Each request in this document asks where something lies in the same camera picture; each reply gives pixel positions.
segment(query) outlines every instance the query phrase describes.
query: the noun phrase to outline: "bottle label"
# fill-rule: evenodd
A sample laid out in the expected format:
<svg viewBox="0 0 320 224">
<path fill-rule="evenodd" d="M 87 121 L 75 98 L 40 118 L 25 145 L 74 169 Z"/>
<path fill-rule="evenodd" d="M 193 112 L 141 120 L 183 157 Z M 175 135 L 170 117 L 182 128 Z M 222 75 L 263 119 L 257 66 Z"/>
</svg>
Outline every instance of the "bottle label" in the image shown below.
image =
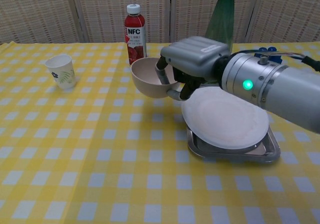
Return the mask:
<svg viewBox="0 0 320 224">
<path fill-rule="evenodd" d="M 137 59 L 147 57 L 146 29 L 145 27 L 125 27 L 125 42 L 128 47 L 129 62 L 132 64 Z"/>
</svg>

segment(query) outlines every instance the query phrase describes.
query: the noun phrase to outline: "beige bowl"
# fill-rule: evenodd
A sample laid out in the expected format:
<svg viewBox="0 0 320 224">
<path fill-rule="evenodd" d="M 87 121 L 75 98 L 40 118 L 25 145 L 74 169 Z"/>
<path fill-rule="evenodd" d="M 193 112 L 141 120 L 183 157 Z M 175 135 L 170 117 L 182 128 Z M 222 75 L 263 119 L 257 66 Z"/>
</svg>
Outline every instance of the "beige bowl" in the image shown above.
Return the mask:
<svg viewBox="0 0 320 224">
<path fill-rule="evenodd" d="M 144 95 L 151 98 L 164 98 L 170 89 L 176 90 L 180 83 L 175 81 L 171 65 L 165 68 L 170 84 L 162 85 L 155 71 L 158 58 L 142 58 L 133 62 L 131 73 L 134 85 Z"/>
</svg>

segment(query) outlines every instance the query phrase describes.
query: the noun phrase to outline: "woven screen panel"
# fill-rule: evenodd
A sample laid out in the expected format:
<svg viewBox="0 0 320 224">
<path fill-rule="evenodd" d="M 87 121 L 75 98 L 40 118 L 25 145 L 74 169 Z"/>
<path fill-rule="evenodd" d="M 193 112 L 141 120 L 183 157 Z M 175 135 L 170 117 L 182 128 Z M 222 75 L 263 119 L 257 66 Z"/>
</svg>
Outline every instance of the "woven screen panel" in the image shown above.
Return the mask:
<svg viewBox="0 0 320 224">
<path fill-rule="evenodd" d="M 218 0 L 176 0 L 175 34 L 177 41 L 189 36 L 204 36 L 209 20 Z M 252 0 L 235 0 L 234 35 L 235 43 L 241 41 L 247 30 L 249 7 Z"/>
<path fill-rule="evenodd" d="M 320 40 L 320 0 L 261 0 L 250 42 Z"/>
<path fill-rule="evenodd" d="M 147 42 L 169 41 L 170 0 L 79 0 L 90 42 L 123 42 L 129 4 L 140 4 Z"/>
<path fill-rule="evenodd" d="M 10 41 L 78 42 L 68 0 L 0 0 L 0 43 Z"/>
</svg>

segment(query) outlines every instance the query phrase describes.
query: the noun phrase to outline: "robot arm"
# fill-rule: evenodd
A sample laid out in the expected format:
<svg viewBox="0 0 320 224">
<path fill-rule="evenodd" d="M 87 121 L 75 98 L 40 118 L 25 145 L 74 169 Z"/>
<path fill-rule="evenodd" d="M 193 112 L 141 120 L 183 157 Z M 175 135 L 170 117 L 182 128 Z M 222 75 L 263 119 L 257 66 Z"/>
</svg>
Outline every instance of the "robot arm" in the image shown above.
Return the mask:
<svg viewBox="0 0 320 224">
<path fill-rule="evenodd" d="M 230 56 L 227 45 L 203 37 L 190 37 L 164 47 L 161 56 L 157 73 L 170 64 L 175 79 L 185 83 L 181 92 L 168 93 L 175 99 L 187 99 L 200 84 L 219 82 L 226 92 L 320 133 L 320 75 L 266 57 L 246 53 Z"/>
</svg>

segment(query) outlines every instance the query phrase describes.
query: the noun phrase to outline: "green led light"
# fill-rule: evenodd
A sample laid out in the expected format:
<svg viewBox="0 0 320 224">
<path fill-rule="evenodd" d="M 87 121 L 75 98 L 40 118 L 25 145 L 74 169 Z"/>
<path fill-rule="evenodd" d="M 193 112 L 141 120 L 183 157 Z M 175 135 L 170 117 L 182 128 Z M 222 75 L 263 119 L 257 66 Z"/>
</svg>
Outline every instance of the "green led light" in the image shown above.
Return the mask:
<svg viewBox="0 0 320 224">
<path fill-rule="evenodd" d="M 253 82 L 251 81 L 251 80 L 245 80 L 244 82 L 243 82 L 243 84 L 242 84 L 242 86 L 243 86 L 243 88 L 245 89 L 245 90 L 250 90 L 250 89 L 252 89 L 254 86 L 253 86 L 254 84 L 253 84 Z"/>
</svg>

